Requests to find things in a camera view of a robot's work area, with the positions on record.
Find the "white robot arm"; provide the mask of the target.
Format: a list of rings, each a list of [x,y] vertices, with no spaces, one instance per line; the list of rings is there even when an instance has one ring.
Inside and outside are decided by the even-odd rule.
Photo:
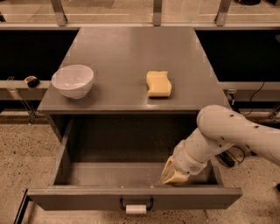
[[[161,181],[186,182],[207,166],[208,160],[233,146],[242,146],[280,165],[280,130],[251,122],[219,105],[204,107],[197,115],[197,128],[179,142],[169,156]]]

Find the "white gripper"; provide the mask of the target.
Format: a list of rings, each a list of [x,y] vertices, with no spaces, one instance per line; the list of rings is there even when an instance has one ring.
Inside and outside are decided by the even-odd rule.
[[[207,166],[210,156],[208,141],[182,140],[175,147],[173,155],[168,157],[161,173],[161,182],[164,184],[186,182],[189,175],[197,175]]]

